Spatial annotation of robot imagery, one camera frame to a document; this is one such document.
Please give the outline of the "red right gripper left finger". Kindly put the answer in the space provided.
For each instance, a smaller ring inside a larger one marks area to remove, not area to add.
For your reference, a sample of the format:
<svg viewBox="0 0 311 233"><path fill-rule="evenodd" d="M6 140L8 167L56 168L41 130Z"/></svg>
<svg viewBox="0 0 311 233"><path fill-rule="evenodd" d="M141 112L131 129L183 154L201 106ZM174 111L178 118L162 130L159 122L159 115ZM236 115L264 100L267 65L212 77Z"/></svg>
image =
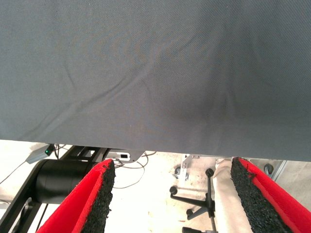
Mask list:
<svg viewBox="0 0 311 233"><path fill-rule="evenodd" d="M39 233L103 233L112 200L115 167L112 159L95 165L76 185Z"/></svg>

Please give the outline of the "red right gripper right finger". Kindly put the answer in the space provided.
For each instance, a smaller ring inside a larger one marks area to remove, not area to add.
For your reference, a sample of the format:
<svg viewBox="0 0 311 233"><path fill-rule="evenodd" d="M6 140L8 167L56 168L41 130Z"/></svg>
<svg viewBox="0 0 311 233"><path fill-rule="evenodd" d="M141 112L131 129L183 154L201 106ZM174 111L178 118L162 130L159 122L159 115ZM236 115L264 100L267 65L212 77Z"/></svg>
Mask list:
<svg viewBox="0 0 311 233"><path fill-rule="evenodd" d="M254 233L311 231L311 212L253 163L234 157L231 178Z"/></svg>

